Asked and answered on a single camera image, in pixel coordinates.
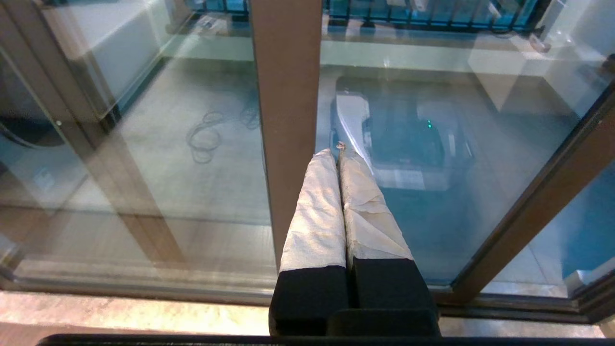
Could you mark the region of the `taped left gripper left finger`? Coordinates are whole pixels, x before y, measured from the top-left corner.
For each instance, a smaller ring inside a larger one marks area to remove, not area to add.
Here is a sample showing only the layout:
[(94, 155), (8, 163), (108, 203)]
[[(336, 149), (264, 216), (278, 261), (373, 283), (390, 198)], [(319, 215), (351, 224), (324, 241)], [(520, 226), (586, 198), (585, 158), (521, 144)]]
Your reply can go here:
[(310, 160), (286, 234), (269, 308), (274, 336), (325, 335), (349, 308), (346, 234), (336, 161), (330, 149)]

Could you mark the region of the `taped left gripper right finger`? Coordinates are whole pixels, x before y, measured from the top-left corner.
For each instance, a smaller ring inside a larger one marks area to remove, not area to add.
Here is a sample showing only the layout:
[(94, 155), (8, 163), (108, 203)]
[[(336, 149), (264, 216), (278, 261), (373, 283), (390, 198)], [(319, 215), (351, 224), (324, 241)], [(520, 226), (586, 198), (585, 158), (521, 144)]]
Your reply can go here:
[(366, 161), (351, 147), (340, 147), (339, 169), (356, 305), (361, 309), (420, 309), (438, 313)]

